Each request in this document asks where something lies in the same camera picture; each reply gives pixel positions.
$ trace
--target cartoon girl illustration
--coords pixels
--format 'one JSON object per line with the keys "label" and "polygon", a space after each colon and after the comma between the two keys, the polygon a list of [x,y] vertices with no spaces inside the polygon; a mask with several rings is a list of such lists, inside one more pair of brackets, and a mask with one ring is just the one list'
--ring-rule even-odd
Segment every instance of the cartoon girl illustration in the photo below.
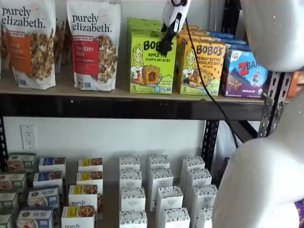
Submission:
{"label": "cartoon girl illustration", "polygon": [[190,49],[186,54],[185,64],[182,71],[183,79],[188,78],[189,75],[193,75],[195,70],[194,60],[195,60],[194,51]]}
{"label": "cartoon girl illustration", "polygon": [[135,82],[142,81],[142,69],[144,67],[143,64],[143,49],[137,44],[132,51],[132,59],[131,59],[131,77]]}

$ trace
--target yellow box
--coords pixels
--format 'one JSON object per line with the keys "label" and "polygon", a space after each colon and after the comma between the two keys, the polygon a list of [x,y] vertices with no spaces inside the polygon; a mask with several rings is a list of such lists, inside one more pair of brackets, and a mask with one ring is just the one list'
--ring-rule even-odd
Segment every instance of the yellow box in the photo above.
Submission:
{"label": "yellow box", "polygon": [[223,69],[226,45],[213,41],[192,40],[198,56],[197,65],[191,43],[183,40],[180,47],[180,71],[178,90],[181,95],[206,95],[198,68],[204,84],[211,95],[219,94],[219,84]]}

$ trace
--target black cable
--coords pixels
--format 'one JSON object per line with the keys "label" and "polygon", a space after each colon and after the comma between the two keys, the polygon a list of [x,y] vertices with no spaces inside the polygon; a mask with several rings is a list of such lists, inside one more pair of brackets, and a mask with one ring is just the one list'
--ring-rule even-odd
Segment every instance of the black cable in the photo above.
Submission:
{"label": "black cable", "polygon": [[221,106],[217,103],[216,100],[214,100],[214,98],[211,96],[211,94],[210,94],[209,91],[207,90],[206,85],[205,85],[204,80],[203,80],[203,77],[201,76],[201,72],[200,72],[200,68],[199,68],[199,67],[200,67],[200,63],[199,63],[199,60],[198,60],[198,56],[197,56],[197,54],[196,54],[196,50],[195,50],[195,47],[194,47],[192,38],[191,38],[191,34],[190,34],[190,30],[189,30],[187,18],[186,18],[186,26],[187,26],[187,31],[188,31],[189,39],[190,39],[190,42],[191,42],[191,45],[192,45],[192,49],[193,49],[193,51],[194,51],[194,55],[195,55],[195,59],[196,59],[196,64],[198,65],[199,76],[200,76],[201,82],[202,82],[202,84],[203,84],[203,86],[204,86],[204,89],[205,89],[207,95],[208,95],[209,98],[211,99],[211,101],[213,101],[214,104],[216,105],[216,107],[222,112],[222,114],[223,114],[223,116],[224,116],[224,118],[225,118],[225,120],[226,120],[226,123],[228,124],[228,126],[229,126],[229,128],[230,128],[230,130],[231,130],[232,137],[233,137],[233,141],[234,141],[234,143],[235,143],[235,145],[236,145],[236,148],[238,148],[238,142],[237,142],[236,134],[235,134],[235,132],[234,132],[232,126],[231,126],[231,123],[230,123],[228,117],[226,116],[226,114],[225,114],[224,110],[221,108]]}

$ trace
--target white wall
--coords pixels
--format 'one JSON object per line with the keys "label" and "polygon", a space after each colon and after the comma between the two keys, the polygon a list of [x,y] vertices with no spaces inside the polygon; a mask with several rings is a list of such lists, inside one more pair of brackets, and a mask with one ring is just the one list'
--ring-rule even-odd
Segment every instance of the white wall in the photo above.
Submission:
{"label": "white wall", "polygon": [[66,156],[69,183],[76,180],[79,158],[102,157],[104,180],[118,180],[118,156],[141,156],[146,177],[148,155],[167,154],[175,177],[181,173],[182,158],[200,155],[203,121],[63,119],[5,117],[9,152],[20,152],[20,125],[36,126],[37,155]]}

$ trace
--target green box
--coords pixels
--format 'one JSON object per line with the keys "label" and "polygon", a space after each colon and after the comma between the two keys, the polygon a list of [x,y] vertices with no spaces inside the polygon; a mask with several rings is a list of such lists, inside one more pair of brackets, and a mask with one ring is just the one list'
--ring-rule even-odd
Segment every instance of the green box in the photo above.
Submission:
{"label": "green box", "polygon": [[158,52],[164,34],[158,31],[132,31],[130,54],[130,93],[171,94],[176,37],[166,56]]}

